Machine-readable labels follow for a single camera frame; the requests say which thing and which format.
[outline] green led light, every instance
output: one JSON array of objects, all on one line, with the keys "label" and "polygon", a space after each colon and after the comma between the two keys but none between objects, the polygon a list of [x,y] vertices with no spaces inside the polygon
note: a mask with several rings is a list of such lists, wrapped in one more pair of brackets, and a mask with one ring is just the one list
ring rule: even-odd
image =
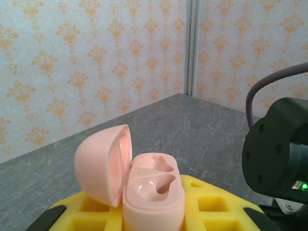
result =
[{"label": "green led light", "polygon": [[308,188],[308,185],[307,184],[303,184],[302,185],[302,189],[307,189]]}]

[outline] marble-pattern surface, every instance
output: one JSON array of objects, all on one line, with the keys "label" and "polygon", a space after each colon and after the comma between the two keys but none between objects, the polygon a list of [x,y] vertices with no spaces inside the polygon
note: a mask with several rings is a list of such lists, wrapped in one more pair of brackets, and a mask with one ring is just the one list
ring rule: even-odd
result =
[{"label": "marble-pattern surface", "polygon": [[79,144],[105,128],[128,124],[133,156],[174,156],[191,175],[256,204],[269,198],[246,185],[241,167],[245,114],[177,94],[0,165],[0,230],[25,230],[55,202],[80,191],[73,160]]}]

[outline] gray cable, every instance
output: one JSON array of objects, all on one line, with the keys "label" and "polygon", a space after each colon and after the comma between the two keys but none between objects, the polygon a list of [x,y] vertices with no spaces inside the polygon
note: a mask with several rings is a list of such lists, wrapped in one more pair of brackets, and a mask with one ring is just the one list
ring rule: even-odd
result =
[{"label": "gray cable", "polygon": [[287,78],[290,76],[295,76],[298,74],[302,74],[308,72],[308,62],[303,64],[294,65],[283,70],[277,71],[269,76],[264,77],[260,81],[258,81],[248,92],[246,97],[246,117],[249,129],[254,124],[253,114],[252,114],[252,102],[256,93],[261,90],[266,85],[273,83],[277,80]]}]

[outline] wallpaper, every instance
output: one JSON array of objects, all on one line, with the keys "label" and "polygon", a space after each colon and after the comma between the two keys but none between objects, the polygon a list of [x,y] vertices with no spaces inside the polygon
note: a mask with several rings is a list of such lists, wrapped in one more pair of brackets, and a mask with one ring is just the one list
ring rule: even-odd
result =
[{"label": "wallpaper", "polygon": [[[201,0],[193,95],[245,111],[261,78],[308,61],[308,1]],[[282,97],[308,99],[308,74],[277,81],[254,98],[264,116]]]},{"label": "wallpaper", "polygon": [[183,92],[186,5],[0,1],[0,162]]}]

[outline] square hole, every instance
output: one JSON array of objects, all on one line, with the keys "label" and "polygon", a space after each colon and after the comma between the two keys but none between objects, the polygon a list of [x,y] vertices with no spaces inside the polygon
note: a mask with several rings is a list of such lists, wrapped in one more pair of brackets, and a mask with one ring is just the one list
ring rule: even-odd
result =
[{"label": "square hole", "polygon": [[101,204],[90,197],[86,197],[82,207],[81,212],[109,212],[109,206]]},{"label": "square hole", "polygon": [[106,220],[75,219],[72,231],[104,231]]},{"label": "square hole", "polygon": [[207,195],[198,200],[199,210],[204,212],[227,212],[229,208],[220,195]]},{"label": "square hole", "polygon": [[206,231],[244,231],[237,220],[206,219],[204,220]]},{"label": "square hole", "polygon": [[201,184],[198,184],[198,183],[195,182],[195,181],[192,181],[192,182],[191,182],[191,186],[192,186],[192,187],[195,187],[195,188],[201,188],[201,187],[203,187]]}]

